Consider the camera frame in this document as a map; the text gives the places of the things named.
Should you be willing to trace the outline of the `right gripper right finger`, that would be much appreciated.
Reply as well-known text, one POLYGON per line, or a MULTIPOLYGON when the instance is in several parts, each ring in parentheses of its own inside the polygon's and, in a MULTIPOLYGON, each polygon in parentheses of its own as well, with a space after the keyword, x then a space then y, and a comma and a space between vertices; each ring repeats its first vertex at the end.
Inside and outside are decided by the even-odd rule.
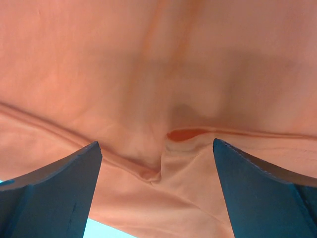
POLYGON ((317 180, 215 139, 213 154, 236 238, 315 238, 317 180))

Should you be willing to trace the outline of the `orange t-shirt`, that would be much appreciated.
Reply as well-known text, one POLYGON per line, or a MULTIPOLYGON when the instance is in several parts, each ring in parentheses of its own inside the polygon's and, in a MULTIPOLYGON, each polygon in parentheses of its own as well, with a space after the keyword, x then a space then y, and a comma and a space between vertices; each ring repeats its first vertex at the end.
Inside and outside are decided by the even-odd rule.
POLYGON ((1 180, 97 141, 91 219, 231 238, 215 138, 317 175, 316 1, 1 1, 1 180))

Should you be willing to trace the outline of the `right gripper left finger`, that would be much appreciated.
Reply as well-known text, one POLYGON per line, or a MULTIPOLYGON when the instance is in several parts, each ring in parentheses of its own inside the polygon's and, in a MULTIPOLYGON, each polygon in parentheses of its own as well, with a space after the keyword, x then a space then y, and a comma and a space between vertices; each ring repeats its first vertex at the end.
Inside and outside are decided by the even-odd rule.
POLYGON ((98 142, 0 184, 2 238, 81 238, 102 162, 98 142))

